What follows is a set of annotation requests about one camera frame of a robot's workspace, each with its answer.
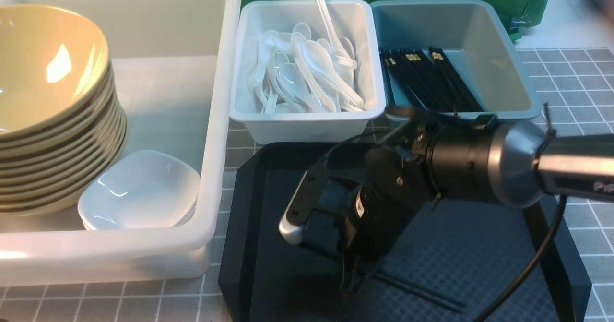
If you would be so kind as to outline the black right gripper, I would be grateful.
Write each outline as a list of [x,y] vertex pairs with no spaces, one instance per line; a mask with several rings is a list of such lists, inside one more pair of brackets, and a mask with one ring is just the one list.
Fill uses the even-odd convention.
[[[365,156],[366,181],[349,204],[344,230],[340,293],[355,296],[367,280],[368,260],[388,254],[408,224],[434,197],[424,158],[412,154],[418,121],[395,128]],[[312,211],[318,207],[329,179],[329,168],[316,162],[301,177],[279,221],[279,234],[299,245]]]

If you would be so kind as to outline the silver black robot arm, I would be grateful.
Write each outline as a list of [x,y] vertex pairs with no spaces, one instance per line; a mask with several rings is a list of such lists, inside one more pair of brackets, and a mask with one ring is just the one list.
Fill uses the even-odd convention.
[[559,138],[553,129],[494,115],[407,121],[367,151],[363,183],[331,176],[330,156],[305,171],[279,233],[302,243],[321,193],[334,181],[350,191],[344,213],[333,213],[342,247],[364,260],[388,254],[423,206],[443,198],[516,208],[547,194],[613,200],[612,134]]

